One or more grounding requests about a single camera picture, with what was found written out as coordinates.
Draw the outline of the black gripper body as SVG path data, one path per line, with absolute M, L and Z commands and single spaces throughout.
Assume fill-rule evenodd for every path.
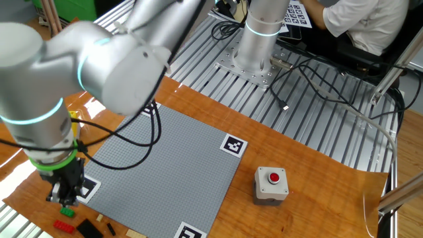
M 84 159 L 76 157 L 60 169 L 42 171 L 41 178 L 52 186 L 59 184 L 60 188 L 66 190 L 81 188 L 84 182 L 84 162 Z

